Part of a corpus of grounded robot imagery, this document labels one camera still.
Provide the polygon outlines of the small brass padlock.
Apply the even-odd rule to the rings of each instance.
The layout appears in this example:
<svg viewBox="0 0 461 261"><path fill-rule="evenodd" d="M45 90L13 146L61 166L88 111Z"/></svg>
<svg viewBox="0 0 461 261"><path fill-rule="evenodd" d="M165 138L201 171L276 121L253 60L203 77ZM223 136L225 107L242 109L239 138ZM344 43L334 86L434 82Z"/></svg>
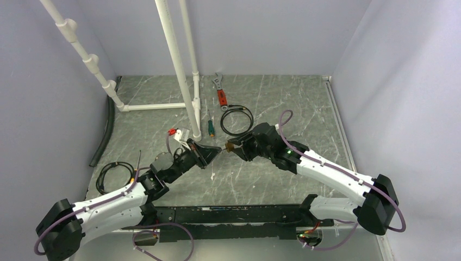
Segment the small brass padlock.
<svg viewBox="0 0 461 261"><path fill-rule="evenodd" d="M225 148L227 152L232 152L234 150L234 145L232 143L225 143Z"/></svg>

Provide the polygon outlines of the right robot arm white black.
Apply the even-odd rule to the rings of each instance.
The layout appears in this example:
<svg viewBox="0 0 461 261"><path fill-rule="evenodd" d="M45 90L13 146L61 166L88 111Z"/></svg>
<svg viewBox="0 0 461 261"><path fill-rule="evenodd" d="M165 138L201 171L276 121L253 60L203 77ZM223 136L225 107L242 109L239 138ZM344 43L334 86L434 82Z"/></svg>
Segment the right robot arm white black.
<svg viewBox="0 0 461 261"><path fill-rule="evenodd" d="M336 219L357 222L370 233L384 235L392 229L394 215L402 214L390 178L382 174L373 178L348 170L304 144L287 141L268 123L229 139L226 149L244 161L266 158L281 170L313 178L344 195L344 198L308 196L307 206L299 212L300 220L307 226L319 220Z"/></svg>

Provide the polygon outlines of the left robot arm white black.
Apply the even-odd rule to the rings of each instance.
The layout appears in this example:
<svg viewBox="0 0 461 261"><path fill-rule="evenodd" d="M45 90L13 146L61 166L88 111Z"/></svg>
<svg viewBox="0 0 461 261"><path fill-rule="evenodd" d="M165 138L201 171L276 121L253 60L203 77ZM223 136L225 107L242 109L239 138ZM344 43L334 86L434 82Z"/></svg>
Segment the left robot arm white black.
<svg viewBox="0 0 461 261"><path fill-rule="evenodd" d="M148 167L139 167L134 180L120 189L92 200L57 201L35 231L34 253L48 260L65 260L94 238L119 228L155 224L150 203L164 196L173 183L194 166L205 169L222 152L216 146L188 139L179 154L159 153Z"/></svg>

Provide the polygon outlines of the black foam tube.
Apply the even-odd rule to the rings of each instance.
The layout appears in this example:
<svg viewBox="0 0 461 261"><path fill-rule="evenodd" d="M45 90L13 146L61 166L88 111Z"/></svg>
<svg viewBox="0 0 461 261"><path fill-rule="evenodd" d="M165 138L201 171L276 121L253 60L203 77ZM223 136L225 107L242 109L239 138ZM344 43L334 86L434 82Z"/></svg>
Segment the black foam tube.
<svg viewBox="0 0 461 261"><path fill-rule="evenodd" d="M97 164L99 163L109 141L112 136L113 130L114 130L114 123L115 123L115 103L114 101L107 96L107 108L108 108L108 114L107 114L107 121L104 129L104 133L102 136L102 140L99 143L95 153L93 154L89 166L90 167L96 167Z"/></svg>

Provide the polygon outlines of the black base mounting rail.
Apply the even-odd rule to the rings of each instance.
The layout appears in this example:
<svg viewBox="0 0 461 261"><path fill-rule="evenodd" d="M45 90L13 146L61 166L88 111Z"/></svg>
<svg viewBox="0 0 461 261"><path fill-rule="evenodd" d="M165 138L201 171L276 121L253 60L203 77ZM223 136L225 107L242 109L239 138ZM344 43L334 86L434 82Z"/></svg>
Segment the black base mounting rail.
<svg viewBox="0 0 461 261"><path fill-rule="evenodd" d="M132 229L159 230L162 243L179 240L278 238L295 240L312 229L315 242L324 227L334 226L332 219L317 220L301 204L241 206L176 206L148 204L141 222Z"/></svg>

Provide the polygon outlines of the aluminium rail right edge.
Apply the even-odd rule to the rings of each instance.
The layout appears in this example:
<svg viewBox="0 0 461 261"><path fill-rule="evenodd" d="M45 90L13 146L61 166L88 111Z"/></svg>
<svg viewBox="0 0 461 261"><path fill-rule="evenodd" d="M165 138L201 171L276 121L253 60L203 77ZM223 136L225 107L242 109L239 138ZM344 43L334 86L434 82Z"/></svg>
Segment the aluminium rail right edge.
<svg viewBox="0 0 461 261"><path fill-rule="evenodd" d="M338 110L338 106L334 97L334 93L332 90L331 86L331 76L322 76L322 83L324 84L326 91L328 93L328 98L330 100L332 110L334 112L334 119L336 122L336 126L338 129L338 132L340 133L340 140L342 142L343 148L345 155L347 157L347 163L348 163L348 168L350 170L353 170L357 172L356 164L354 162L354 158L351 152L350 145L348 143L348 139L345 133L345 129L343 127L343 123L341 120L341 116ZM392 249L390 247L390 243L388 240L388 237L386 235L384 236L377 236L377 243L379 246L379 251L381 253L381 256L383 260L395 260Z"/></svg>

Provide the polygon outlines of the white pvc pipe frame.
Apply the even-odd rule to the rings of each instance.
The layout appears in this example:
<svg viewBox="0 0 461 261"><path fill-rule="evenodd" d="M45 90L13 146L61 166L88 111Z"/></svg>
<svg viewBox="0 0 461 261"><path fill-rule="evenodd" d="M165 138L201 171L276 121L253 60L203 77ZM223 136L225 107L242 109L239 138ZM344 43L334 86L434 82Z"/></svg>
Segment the white pvc pipe frame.
<svg viewBox="0 0 461 261"><path fill-rule="evenodd" d="M188 11L185 1L180 1L180 10L182 13L182 19L184 24L184 31L186 34L186 41L188 43L190 60L192 65L192 80L194 87L194 95L190 95L189 87L186 81L186 74L180 55L178 42L173 27L171 14L167 1L155 1L157 11L159 14L161 26L166 38L166 43L170 52L170 56L173 63L173 68L176 73L179 88L182 94L182 103L168 103L168 104L145 104L145 105L129 105L123 103L115 91L115 82L108 80L101 73L98 66L99 57L95 54L88 53L82 44L79 42L76 35L77 23L70 18L63 18L61 13L58 11L52 1L41 1L40 2L45 10L49 13L50 17L55 22L55 26L60 31L61 35L65 40L75 49L80 56L83 64L86 66L88 71L95 76L100 83L104 92L115 102L116 108L121 112L129 111L141 111L141 110L157 110L157 109L173 109L173 108L185 108L190 126L192 128L192 137L195 141L202 139L200 130L200 73L197 68L197 60L195 58L194 43L191 35L190 21L188 17Z"/></svg>

